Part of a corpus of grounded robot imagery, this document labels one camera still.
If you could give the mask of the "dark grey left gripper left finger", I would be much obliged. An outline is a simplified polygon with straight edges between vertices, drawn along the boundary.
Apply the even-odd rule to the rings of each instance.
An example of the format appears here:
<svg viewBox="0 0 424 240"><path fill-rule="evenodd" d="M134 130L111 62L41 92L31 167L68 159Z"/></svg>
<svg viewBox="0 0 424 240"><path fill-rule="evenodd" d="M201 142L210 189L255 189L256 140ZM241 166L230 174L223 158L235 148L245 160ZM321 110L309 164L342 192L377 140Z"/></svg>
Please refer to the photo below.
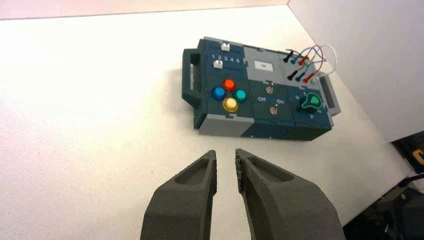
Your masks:
<svg viewBox="0 0 424 240"><path fill-rule="evenodd" d="M216 192L217 158L209 150L155 190L144 213L140 239L210 239Z"/></svg>

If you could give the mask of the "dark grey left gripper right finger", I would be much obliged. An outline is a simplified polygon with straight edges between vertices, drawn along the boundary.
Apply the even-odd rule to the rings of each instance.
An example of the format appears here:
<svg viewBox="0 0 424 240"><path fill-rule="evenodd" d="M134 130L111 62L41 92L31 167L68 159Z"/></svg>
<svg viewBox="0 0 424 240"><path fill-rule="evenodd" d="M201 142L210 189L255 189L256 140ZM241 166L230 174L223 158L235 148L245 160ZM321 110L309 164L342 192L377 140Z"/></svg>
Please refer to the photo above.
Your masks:
<svg viewBox="0 0 424 240"><path fill-rule="evenodd" d="M315 183L241 148L235 170L251 239L345 239L335 206Z"/></svg>

